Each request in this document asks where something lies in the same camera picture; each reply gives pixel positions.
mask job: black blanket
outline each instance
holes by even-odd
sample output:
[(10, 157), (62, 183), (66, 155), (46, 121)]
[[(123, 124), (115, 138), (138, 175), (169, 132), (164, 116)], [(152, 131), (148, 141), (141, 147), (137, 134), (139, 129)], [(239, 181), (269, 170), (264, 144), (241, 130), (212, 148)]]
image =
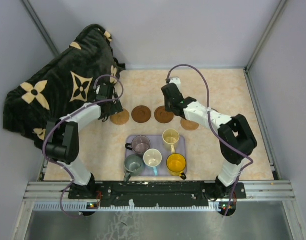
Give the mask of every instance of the black blanket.
[[(97, 24), (86, 27), (69, 48), (7, 94), (3, 128), (32, 140), (43, 140), (46, 122), (60, 118), (95, 99), (95, 80), (119, 78), (125, 69), (112, 55), (111, 35)], [(103, 79), (108, 85), (113, 78)]]

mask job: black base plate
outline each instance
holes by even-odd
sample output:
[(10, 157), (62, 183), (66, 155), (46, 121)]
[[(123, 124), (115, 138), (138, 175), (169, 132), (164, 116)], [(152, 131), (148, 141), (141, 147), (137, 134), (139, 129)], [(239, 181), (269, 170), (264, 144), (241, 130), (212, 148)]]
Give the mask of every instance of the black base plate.
[[(129, 206), (130, 200), (135, 207), (207, 207), (215, 189), (215, 183), (205, 181), (99, 181), (91, 197), (70, 189), (68, 198), (96, 199), (101, 192), (101, 207)], [(246, 198), (242, 183), (236, 185), (235, 194), (237, 199)]]

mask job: metal floor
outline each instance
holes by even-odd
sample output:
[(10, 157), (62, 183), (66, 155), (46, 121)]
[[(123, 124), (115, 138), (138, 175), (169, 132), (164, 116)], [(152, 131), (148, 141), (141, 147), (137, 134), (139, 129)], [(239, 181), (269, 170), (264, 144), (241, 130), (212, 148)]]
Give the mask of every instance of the metal floor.
[(34, 211), (26, 240), (288, 240), (281, 202), (241, 202), (231, 217), (217, 212), (97, 212), (72, 219)]

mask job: beige flower pattern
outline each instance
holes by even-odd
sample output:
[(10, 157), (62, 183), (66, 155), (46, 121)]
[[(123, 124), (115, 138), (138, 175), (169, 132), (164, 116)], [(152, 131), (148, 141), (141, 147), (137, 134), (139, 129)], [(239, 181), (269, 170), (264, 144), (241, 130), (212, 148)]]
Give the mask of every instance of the beige flower pattern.
[(73, 93), (70, 102), (74, 100), (80, 100), (86, 102), (89, 86), (93, 78), (92, 77), (84, 78), (82, 76), (73, 73), (72, 71), (71, 75), (73, 79)]
[(72, 42), (70, 47), (76, 48), (78, 50), (82, 50), (81, 46), (77, 42)]
[[(111, 75), (113, 75), (113, 76), (115, 77), (116, 74), (117, 74), (117, 68), (115, 68), (115, 67), (112, 65), (112, 66), (111, 66)], [(110, 82), (111, 84), (115, 84), (115, 83), (117, 83), (117, 80), (116, 80), (115, 78), (113, 78), (113, 77), (110, 77), (110, 78), (109, 78), (109, 82)]]
[(49, 105), (46, 98), (43, 96), (42, 91), (45, 89), (47, 80), (39, 81), (35, 86), (32, 86), (28, 82), (23, 82), (20, 86), (27, 93), (22, 96), (22, 99), (31, 104), (36, 99), (43, 108), (49, 110)]
[(98, 30), (104, 35), (104, 37), (105, 37), (109, 42), (112, 41), (112, 35), (111, 35), (108, 31), (105, 31), (105, 33), (103, 33), (99, 28), (98, 28)]
[(33, 131), (38, 136), (39, 139), (44, 140), (44, 138), (45, 138), (45, 129), (34, 128)]

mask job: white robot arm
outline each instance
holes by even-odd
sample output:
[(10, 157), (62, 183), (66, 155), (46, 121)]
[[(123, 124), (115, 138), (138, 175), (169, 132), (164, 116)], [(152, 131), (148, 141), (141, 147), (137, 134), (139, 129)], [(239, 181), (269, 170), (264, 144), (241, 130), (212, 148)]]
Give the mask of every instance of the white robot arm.
[[(242, 115), (227, 116), (211, 108), (206, 108), (191, 97), (184, 99), (180, 93), (180, 79), (178, 77), (169, 78), (166, 83), (167, 85), (161, 88), (165, 98), (166, 111), (173, 112), (176, 116), (198, 123), (208, 129), (210, 128), (207, 116), (209, 112), (212, 127), (217, 131), (219, 137), (244, 154), (251, 154), (257, 146), (257, 142)], [(217, 181), (227, 188), (236, 180), (244, 161), (243, 157), (221, 143), (220, 147), (225, 161)]]
[(50, 119), (46, 125), (45, 134), (47, 136), (59, 122), (64, 121), (60, 127), (50, 134), (45, 148), (46, 155), (69, 170), (71, 176), (74, 177), (72, 187), (84, 192), (87, 190), (90, 195), (93, 192), (95, 180), (78, 157), (78, 133), (94, 120), (102, 119), (104, 122), (110, 115), (123, 111), (120, 101), (112, 100), (118, 99), (118, 95), (114, 92), (113, 85), (102, 84), (96, 89), (96, 100), (94, 102), (98, 104), (85, 103), (81, 108), (67, 116), (60, 119)]

